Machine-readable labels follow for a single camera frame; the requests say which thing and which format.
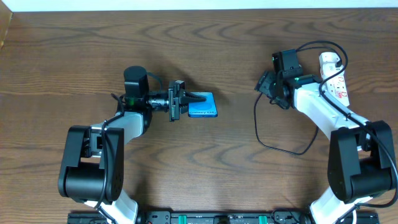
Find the blue smartphone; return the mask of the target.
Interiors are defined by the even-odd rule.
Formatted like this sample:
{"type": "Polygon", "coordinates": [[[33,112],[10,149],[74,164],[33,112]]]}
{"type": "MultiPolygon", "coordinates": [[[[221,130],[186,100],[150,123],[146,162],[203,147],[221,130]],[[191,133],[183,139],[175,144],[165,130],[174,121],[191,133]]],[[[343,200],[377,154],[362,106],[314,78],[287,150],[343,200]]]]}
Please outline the blue smartphone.
{"type": "Polygon", "coordinates": [[[214,96],[211,92],[193,92],[193,94],[205,97],[204,102],[189,103],[188,116],[191,118],[215,118],[218,116],[214,96]]]}

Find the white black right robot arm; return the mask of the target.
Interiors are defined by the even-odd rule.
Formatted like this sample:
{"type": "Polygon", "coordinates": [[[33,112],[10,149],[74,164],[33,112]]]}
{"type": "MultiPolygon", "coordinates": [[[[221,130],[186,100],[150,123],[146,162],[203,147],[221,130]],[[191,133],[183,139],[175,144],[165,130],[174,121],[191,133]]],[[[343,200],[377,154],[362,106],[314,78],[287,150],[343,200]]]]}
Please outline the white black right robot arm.
{"type": "Polygon", "coordinates": [[[310,205],[312,223],[358,223],[356,210],[370,200],[397,191],[392,131],[385,121],[370,122],[349,108],[344,72],[347,55],[319,56],[320,77],[306,75],[298,50],[272,54],[274,69],[264,72],[255,89],[270,103],[308,116],[329,139],[328,183],[310,205]]]}

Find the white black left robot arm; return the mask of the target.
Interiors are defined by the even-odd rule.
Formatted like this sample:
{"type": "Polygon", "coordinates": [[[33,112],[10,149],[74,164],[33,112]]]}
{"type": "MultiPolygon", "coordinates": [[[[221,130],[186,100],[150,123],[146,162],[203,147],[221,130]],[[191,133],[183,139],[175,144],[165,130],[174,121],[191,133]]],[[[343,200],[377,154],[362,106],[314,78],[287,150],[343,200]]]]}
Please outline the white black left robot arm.
{"type": "Polygon", "coordinates": [[[142,136],[150,126],[152,114],[164,111],[174,122],[188,111],[190,103],[204,102],[185,89],[182,80],[152,91],[144,67],[124,71],[125,93],[115,96],[115,115],[91,126],[69,128],[58,178],[58,191],[77,203],[84,203],[102,214],[107,223],[136,223],[138,204],[123,190],[124,147],[142,136]]]}

